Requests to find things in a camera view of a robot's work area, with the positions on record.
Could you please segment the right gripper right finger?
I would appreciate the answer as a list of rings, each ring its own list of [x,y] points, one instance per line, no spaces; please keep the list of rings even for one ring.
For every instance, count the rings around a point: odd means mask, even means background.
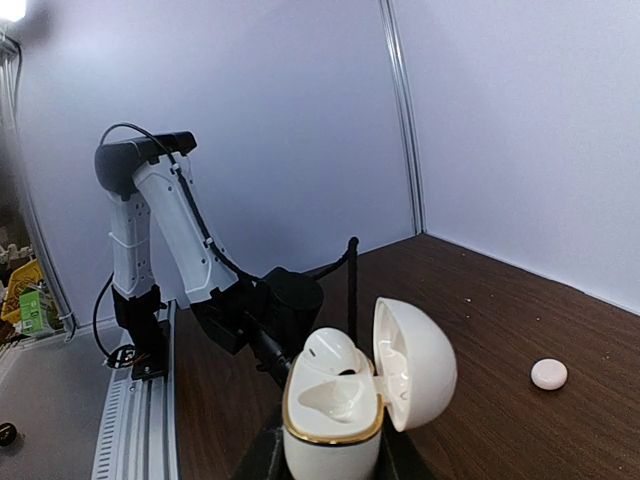
[[[435,480],[422,455],[406,432],[384,422],[377,461],[380,480]]]

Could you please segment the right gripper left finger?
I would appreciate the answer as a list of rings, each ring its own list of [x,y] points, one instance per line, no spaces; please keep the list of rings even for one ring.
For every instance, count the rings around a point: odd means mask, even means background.
[[[233,480],[285,480],[290,478],[284,455],[283,422],[271,414],[235,469]]]

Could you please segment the white square charging case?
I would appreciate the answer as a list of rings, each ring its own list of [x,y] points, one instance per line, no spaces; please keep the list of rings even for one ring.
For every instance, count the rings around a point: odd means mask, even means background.
[[[356,374],[322,373],[302,351],[293,361],[282,400],[284,455],[293,478],[371,479],[384,421],[405,432],[430,423],[451,402],[456,355],[424,311],[378,298],[372,343],[372,357],[355,345]]]

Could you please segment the white earbud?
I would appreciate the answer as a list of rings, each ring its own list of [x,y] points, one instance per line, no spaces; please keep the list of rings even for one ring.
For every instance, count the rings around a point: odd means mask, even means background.
[[[331,327],[313,331],[301,355],[311,368],[332,376],[356,374],[361,368],[354,342],[343,331]]]

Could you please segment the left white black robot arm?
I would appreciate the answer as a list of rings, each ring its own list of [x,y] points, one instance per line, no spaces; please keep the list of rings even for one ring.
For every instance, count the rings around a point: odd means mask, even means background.
[[[111,197],[111,291],[118,325],[131,346],[110,355],[111,367],[129,366],[135,380],[169,372],[168,324],[151,261],[151,226],[165,239],[188,306],[209,339],[235,355],[249,347],[257,368],[284,386],[294,356],[322,306],[310,275],[275,267],[263,276],[241,269],[207,227],[193,190],[188,156],[197,146],[189,131],[102,139],[94,165]]]

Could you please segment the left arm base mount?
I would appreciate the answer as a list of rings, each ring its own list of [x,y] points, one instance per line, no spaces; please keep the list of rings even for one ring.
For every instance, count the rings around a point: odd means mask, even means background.
[[[127,331],[132,344],[107,356],[110,368],[132,367],[133,380],[150,380],[168,373],[169,341],[156,313],[163,308],[160,289],[152,285],[139,297],[129,299],[111,288],[117,324]]]

